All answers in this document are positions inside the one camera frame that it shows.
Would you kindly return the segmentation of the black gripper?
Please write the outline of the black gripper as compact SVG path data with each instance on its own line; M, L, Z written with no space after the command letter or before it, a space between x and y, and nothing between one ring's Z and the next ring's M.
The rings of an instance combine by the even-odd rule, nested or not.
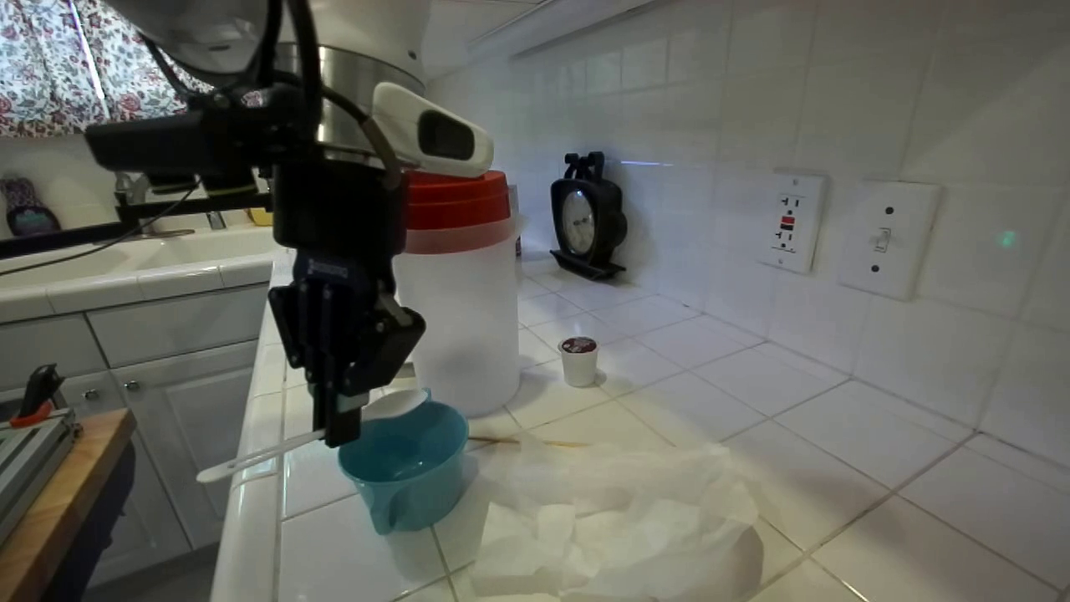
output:
M304 160L274 172L274 242L295 251L292 286L269 306L292 368L304 371L315 433L329 450L354 435L342 391L387 385L425 335L425 317L387 294L358 320L347 360L347 313L358 290L396 290L391 262L403 242L403 194L387 175L347 160Z

